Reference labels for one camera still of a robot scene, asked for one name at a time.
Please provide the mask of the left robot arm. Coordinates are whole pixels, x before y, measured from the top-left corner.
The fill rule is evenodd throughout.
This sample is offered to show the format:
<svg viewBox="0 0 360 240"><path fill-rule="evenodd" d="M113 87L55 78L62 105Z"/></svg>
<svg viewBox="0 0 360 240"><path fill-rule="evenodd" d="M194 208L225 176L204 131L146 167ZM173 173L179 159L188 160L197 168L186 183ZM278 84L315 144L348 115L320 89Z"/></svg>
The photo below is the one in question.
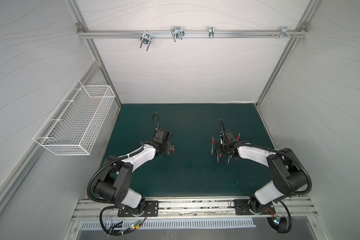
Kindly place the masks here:
<svg viewBox="0 0 360 240"><path fill-rule="evenodd" d="M127 206L141 212L145 200L130 188L133 172L154 158L173 152L171 136L170 131L158 129L138 149L119 157L108 156L105 164L88 183L88 198L94 202Z"/></svg>

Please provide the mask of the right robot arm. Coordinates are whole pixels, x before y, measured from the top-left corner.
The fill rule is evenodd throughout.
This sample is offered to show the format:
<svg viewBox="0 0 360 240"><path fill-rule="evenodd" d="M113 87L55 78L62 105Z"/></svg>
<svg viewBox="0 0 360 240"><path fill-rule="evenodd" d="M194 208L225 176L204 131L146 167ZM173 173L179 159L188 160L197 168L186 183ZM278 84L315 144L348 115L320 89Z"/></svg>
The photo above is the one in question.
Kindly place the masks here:
<svg viewBox="0 0 360 240"><path fill-rule="evenodd" d="M308 194L312 190L312 179L291 149L270 149L239 142L231 131L220 131L220 143L216 153L234 159L250 160L269 168L271 181L256 190L249 204L258 207L293 195Z"/></svg>

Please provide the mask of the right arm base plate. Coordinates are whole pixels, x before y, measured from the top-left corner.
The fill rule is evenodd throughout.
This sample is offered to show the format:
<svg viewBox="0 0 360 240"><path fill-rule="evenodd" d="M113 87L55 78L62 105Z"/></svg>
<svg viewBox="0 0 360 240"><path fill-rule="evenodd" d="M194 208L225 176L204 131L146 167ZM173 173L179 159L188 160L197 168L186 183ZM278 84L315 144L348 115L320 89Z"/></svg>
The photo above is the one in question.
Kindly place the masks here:
<svg viewBox="0 0 360 240"><path fill-rule="evenodd" d="M230 207L235 210L239 216L257 216L257 215L275 215L276 210L272 202L263 205L256 199L235 199L231 201Z"/></svg>

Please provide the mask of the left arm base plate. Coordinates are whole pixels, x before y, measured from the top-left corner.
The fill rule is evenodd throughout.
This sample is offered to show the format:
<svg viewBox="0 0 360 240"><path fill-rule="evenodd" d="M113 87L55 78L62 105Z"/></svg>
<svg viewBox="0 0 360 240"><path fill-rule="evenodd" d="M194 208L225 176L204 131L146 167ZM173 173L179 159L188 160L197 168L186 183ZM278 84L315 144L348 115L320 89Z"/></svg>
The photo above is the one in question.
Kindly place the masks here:
<svg viewBox="0 0 360 240"><path fill-rule="evenodd" d="M137 208L124 207L119 209L118 217L157 217L159 214L159 201L144 201Z"/></svg>

